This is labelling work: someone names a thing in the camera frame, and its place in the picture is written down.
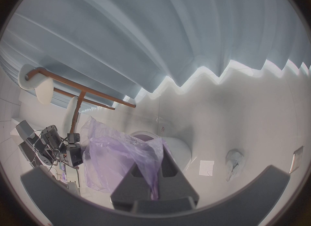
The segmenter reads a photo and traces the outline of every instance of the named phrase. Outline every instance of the white floor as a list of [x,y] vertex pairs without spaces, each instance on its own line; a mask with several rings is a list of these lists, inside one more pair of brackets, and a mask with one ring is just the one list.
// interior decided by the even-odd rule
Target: white floor
[[[85,112],[78,128],[91,115],[128,134],[143,130],[183,140],[192,150],[185,176],[200,195],[198,207],[238,191],[268,165],[288,173],[293,152],[305,146],[303,162],[284,193],[290,196],[310,162],[308,73],[290,62],[283,71],[267,62],[261,71],[229,69],[218,81],[213,74],[203,73],[182,88],[168,80],[153,94],[138,97],[136,108],[119,105],[115,111]],[[227,182],[225,157],[231,149],[244,154],[246,164],[240,177]],[[212,176],[199,175],[201,160],[215,162]],[[112,208],[109,194],[82,186],[83,197]]]

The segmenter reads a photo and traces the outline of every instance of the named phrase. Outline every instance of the small black camera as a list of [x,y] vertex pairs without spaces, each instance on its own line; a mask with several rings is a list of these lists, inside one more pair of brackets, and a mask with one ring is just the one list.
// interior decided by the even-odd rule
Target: small black camera
[[67,134],[68,144],[74,144],[80,142],[80,134],[79,133],[71,133]]

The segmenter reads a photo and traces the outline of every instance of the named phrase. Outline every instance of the purple plastic bag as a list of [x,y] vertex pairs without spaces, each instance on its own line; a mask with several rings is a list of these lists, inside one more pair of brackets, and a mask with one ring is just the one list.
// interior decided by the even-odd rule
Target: purple plastic bag
[[112,193],[136,162],[151,188],[151,199],[158,199],[157,173],[163,159],[163,144],[166,145],[163,139],[144,142],[92,117],[81,128],[80,135],[88,187]]

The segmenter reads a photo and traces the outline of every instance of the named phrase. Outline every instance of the crumpled plastic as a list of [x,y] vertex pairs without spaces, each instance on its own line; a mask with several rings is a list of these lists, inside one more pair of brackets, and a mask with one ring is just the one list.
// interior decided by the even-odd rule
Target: crumpled plastic
[[158,199],[157,173],[163,160],[165,140],[142,141],[89,117],[81,128],[80,146],[86,185],[112,193],[136,162],[151,188],[151,199]]
[[234,178],[239,177],[245,165],[245,158],[242,154],[236,151],[230,151],[226,158],[226,180],[232,181]]

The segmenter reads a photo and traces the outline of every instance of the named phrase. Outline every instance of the gray curtain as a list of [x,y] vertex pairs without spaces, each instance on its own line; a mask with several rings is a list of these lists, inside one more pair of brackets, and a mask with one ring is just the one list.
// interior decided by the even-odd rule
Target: gray curtain
[[287,0],[24,0],[0,42],[13,80],[29,63],[121,99],[153,92],[166,75],[181,86],[200,66],[220,76],[231,59],[310,67],[310,41]]

